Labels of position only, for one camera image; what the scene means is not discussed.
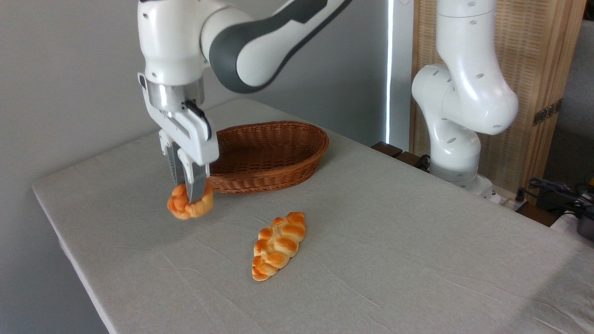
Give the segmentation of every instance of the oval basket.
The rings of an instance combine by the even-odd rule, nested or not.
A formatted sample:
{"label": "oval basket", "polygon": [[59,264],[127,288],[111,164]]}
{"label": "oval basket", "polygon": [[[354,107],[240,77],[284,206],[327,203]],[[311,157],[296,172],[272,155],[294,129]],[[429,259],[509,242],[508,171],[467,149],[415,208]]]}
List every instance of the oval basket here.
{"label": "oval basket", "polygon": [[228,194],[259,193],[300,184],[313,175],[328,149],[328,135],[315,125],[279,121],[239,125],[217,132],[219,160],[209,183]]}

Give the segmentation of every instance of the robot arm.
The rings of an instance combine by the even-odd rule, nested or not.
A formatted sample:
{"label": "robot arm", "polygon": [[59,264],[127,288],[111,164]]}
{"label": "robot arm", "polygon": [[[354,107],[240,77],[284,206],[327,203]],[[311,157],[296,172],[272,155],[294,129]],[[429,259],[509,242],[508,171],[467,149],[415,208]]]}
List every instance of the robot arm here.
{"label": "robot arm", "polygon": [[292,0],[254,21],[217,0],[140,0],[138,31],[146,60],[138,75],[150,116],[162,128],[162,152],[190,203],[204,192],[219,157],[216,131],[199,109],[203,71],[238,93],[268,86],[289,58],[351,0]]}
{"label": "robot arm", "polygon": [[412,84],[431,141],[431,173],[481,197],[490,181],[477,175],[476,132],[499,134],[516,117],[518,100],[495,56],[497,0],[438,0],[436,47],[443,65],[427,65]]}

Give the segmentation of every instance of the table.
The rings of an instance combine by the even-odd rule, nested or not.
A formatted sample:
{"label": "table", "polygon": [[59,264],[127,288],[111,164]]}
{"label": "table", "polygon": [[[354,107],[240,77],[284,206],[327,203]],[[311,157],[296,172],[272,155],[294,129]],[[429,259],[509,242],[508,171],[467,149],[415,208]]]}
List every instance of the table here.
{"label": "table", "polygon": [[[295,119],[239,99],[216,128]],[[311,179],[215,194],[194,220],[157,134],[39,180],[34,192],[111,333],[594,332],[594,251],[327,131]],[[305,212],[300,250],[251,277],[258,231]]]}

